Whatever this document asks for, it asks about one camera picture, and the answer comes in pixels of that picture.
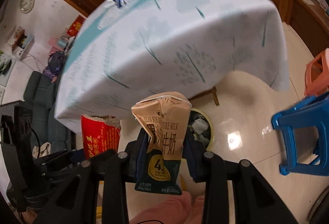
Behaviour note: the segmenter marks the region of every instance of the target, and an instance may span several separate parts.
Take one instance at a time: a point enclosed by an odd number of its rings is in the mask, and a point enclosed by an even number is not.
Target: tablecloth
[[[84,22],[61,77],[55,117],[125,118],[154,93],[190,98],[232,70],[289,86],[287,50],[270,0],[106,0]]]

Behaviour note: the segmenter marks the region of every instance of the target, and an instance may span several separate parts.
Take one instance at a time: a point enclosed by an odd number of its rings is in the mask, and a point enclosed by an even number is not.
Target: pink pants
[[[165,202],[139,213],[130,224],[143,221],[147,221],[145,224],[159,224],[157,221],[148,220],[160,220],[164,224],[183,224],[189,215],[189,224],[201,224],[204,198],[204,195],[197,197],[192,206],[190,193],[183,191],[180,196],[171,195]]]

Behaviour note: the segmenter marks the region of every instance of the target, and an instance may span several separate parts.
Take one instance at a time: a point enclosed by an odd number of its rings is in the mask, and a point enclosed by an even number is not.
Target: dark gray sofa
[[[55,100],[57,97],[60,75],[56,82],[34,71],[27,83],[24,100],[33,105],[32,128],[37,133],[40,144],[51,143],[51,153],[72,149],[74,134],[54,118]],[[31,149],[37,145],[32,134]]]

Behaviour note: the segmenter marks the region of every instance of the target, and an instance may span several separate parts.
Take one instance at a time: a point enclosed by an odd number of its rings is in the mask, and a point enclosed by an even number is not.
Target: black mechanical device
[[[74,152],[32,159],[28,104],[15,102],[0,107],[1,147],[10,177],[7,195],[18,212],[30,207],[38,212],[35,224],[92,224],[96,220],[99,181],[104,182],[104,224],[128,224],[125,182],[136,182],[144,166],[148,135],[141,129],[124,152],[108,150],[81,161]],[[237,224],[297,224],[269,183],[248,161],[224,161],[208,152],[187,130],[183,158],[195,182],[206,182],[203,224],[228,224],[227,181],[233,182]],[[1,223],[19,223],[0,197]]]

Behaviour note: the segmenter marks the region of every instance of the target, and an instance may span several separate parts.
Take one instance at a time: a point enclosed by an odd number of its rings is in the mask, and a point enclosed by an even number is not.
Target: metal screw
[[[248,166],[250,166],[250,162],[248,160],[242,160],[241,165],[244,167],[248,167]]]
[[[118,153],[118,157],[120,158],[120,159],[124,159],[124,158],[126,158],[128,156],[128,154],[126,153],[126,152],[120,152],[120,153]]]
[[[205,158],[213,158],[213,153],[212,152],[205,152],[204,154],[203,154],[203,156],[205,157]]]
[[[82,167],[88,167],[88,166],[90,166],[90,161],[88,161],[88,160],[83,160],[82,162],[81,162],[81,166]]]

